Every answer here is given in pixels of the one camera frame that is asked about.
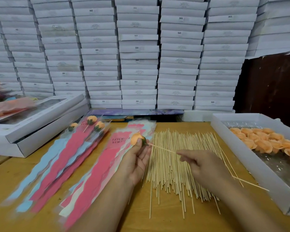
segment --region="pile of wooden sticks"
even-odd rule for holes
[[[176,150],[180,149],[212,150],[224,161],[231,175],[237,178],[227,156],[220,148],[216,136],[212,133],[192,135],[190,133],[180,134],[167,130],[165,132],[155,132],[152,144],[151,157],[143,177],[143,184],[145,181],[151,182],[151,198],[152,189],[156,189],[156,196],[160,204],[160,191],[163,188],[167,193],[173,191],[179,196],[179,200],[182,203],[183,218],[185,218],[186,202],[190,200],[185,199],[184,191],[186,188],[192,201],[194,214],[193,195],[197,199],[200,198],[202,202],[214,199],[220,213],[217,204],[219,199],[195,181],[189,164],[181,162],[180,156],[175,153]],[[151,218],[151,200],[149,218]]]

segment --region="purple floral surface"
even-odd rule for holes
[[[88,115],[139,116],[139,115],[175,115],[183,114],[183,110],[124,110],[124,109],[93,109]]]

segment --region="person's right hand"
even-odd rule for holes
[[[223,161],[210,150],[178,150],[181,161],[186,161],[195,180],[218,198],[223,198],[234,186],[238,187]]]

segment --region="stack of boxes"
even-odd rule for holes
[[[14,91],[15,95],[23,95],[21,85],[18,81],[14,65],[12,63],[12,53],[7,47],[7,42],[2,34],[0,25],[0,82],[3,90]]]
[[[72,0],[92,108],[121,108],[114,0]]]
[[[290,51],[290,0],[260,0],[247,57]]]
[[[79,41],[76,35],[72,4],[69,0],[31,0],[55,95],[86,96],[81,72]]]
[[[39,99],[53,96],[31,3],[28,0],[0,0],[0,21],[25,95]]]
[[[115,0],[123,109],[155,109],[158,77],[158,0]]]
[[[259,0],[209,0],[194,110],[233,110]]]
[[[192,110],[203,46],[204,0],[162,0],[158,109]]]

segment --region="person's left hand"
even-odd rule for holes
[[[122,158],[117,172],[127,177],[135,186],[144,175],[150,154],[151,146],[142,147],[142,140],[139,138],[137,143]]]

